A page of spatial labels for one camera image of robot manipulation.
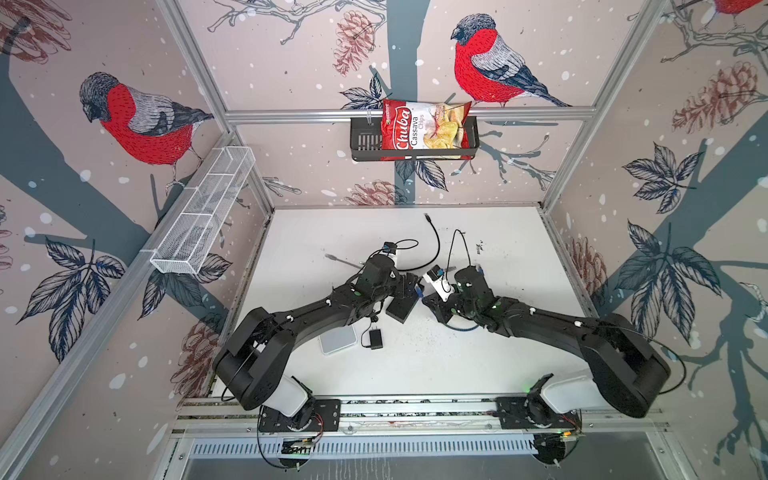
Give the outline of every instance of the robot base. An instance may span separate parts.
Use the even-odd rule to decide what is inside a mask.
[[[339,430],[339,414],[341,409],[341,400],[323,399],[316,400],[314,413],[320,415],[323,419],[323,431],[337,432]],[[270,407],[263,407],[259,421],[259,432],[263,433],[284,433],[295,432],[288,428],[290,418]],[[309,425],[302,432],[319,432],[320,424],[312,416]]]

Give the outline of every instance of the shelf basket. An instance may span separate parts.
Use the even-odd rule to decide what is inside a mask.
[[[162,273],[200,272],[245,184],[255,158],[249,147],[224,147],[150,261]]]

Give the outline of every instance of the metal grate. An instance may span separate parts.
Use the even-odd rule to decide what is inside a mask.
[[[276,458],[283,437],[261,438],[264,456]],[[423,457],[455,455],[533,455],[533,435],[404,435],[323,437],[312,457],[327,460],[371,457]],[[196,439],[190,458],[258,458],[256,439]]]
[[[248,147],[224,147],[174,221],[152,264],[162,273],[198,273],[255,163]]]

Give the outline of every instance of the mounting plate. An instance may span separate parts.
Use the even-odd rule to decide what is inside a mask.
[[[338,432],[339,431],[339,415],[341,413],[341,400],[336,399],[323,399],[315,401],[315,413],[320,415],[323,419],[323,431],[325,432]],[[288,428],[289,419],[278,412],[275,409],[271,409],[267,406],[263,407],[262,417],[259,421],[259,432],[264,433],[284,433],[294,432]],[[317,420],[312,417],[309,426],[307,426],[302,432],[319,432],[320,425]]]
[[[498,413],[498,420],[502,424],[502,430],[541,428],[528,419],[528,408],[525,406],[525,395],[496,397],[495,400],[496,412]],[[555,415],[555,418],[552,419],[552,423],[549,426],[550,429],[572,430],[574,428],[572,423],[559,414],[553,413],[553,415]],[[578,415],[569,412],[565,413],[564,416],[578,425],[579,429],[581,428]]]

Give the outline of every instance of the white tabletop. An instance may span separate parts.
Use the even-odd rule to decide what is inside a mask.
[[[384,241],[415,238],[421,244],[401,251],[398,266],[426,262],[436,244],[424,213],[440,233],[436,263],[443,268],[451,234],[459,228],[466,234],[472,262],[482,265],[494,294],[544,310],[582,314],[533,207],[323,209],[275,213],[238,321],[258,306],[276,312],[320,300],[355,273],[349,265],[326,259],[326,253],[358,263]],[[467,265],[459,236],[451,265]],[[354,324],[358,338],[368,325],[367,319]],[[451,325],[473,323],[454,317]],[[452,331],[437,323],[420,302],[405,324],[382,312],[377,326],[383,349],[358,343],[326,356],[319,340],[312,339],[293,352],[285,373],[316,395],[462,394],[522,392],[547,373],[587,368],[578,357],[532,340],[482,329]],[[220,395],[221,388],[217,382],[214,395]]]

